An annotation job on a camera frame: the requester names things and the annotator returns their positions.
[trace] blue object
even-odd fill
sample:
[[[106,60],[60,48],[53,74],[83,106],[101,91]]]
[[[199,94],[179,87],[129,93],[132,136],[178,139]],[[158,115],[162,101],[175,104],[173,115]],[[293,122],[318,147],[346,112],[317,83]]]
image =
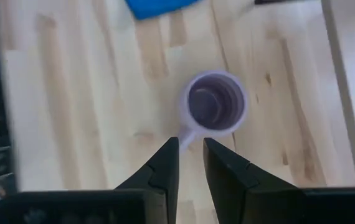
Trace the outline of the blue object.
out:
[[[175,11],[199,0],[126,0],[139,20]]]

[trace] mug handle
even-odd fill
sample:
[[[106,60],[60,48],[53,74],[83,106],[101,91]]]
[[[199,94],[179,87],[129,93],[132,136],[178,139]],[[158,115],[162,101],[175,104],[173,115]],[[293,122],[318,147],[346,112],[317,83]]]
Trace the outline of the mug handle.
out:
[[[196,138],[196,132],[187,127],[182,127],[179,131],[177,138],[179,139],[179,152],[184,153],[187,150],[187,147],[192,143]]]

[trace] mug rim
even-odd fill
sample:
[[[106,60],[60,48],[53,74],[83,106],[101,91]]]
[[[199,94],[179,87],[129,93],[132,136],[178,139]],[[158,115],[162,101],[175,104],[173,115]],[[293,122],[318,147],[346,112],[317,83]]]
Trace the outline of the mug rim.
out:
[[[223,77],[227,77],[231,79],[239,88],[242,99],[244,101],[244,109],[241,112],[237,122],[234,125],[221,130],[216,129],[209,129],[204,127],[203,125],[199,124],[194,117],[192,116],[190,109],[189,109],[189,94],[194,86],[200,79],[207,77],[209,75],[221,75]],[[186,85],[182,97],[181,97],[181,104],[180,104],[180,114],[182,119],[182,125],[185,125],[188,129],[195,131],[197,134],[206,134],[209,137],[218,137],[223,136],[229,133],[236,131],[239,126],[243,123],[244,119],[247,117],[248,113],[248,100],[247,100],[247,92],[245,91],[244,87],[242,86],[240,80],[234,76],[233,74],[223,71],[223,70],[207,70],[201,73],[198,73],[190,82]]]

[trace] wooden table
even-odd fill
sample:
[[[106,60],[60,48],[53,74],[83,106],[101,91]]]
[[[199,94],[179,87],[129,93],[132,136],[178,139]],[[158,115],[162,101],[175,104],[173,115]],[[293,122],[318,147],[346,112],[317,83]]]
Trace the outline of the wooden table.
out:
[[[177,135],[180,90],[210,69],[237,75],[249,95],[247,120],[222,144],[300,187],[355,186],[351,96],[321,2],[249,2],[138,22],[124,0],[0,0],[19,188],[116,187]],[[217,223],[200,139],[181,155],[180,183],[177,222]]]

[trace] white mug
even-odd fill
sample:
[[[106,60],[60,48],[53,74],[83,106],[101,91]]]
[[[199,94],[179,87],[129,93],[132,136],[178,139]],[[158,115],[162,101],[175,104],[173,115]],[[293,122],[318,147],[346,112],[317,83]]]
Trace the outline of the white mug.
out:
[[[248,103],[239,79],[222,70],[209,70],[194,77],[179,102],[180,152],[197,136],[222,137],[243,123]]]

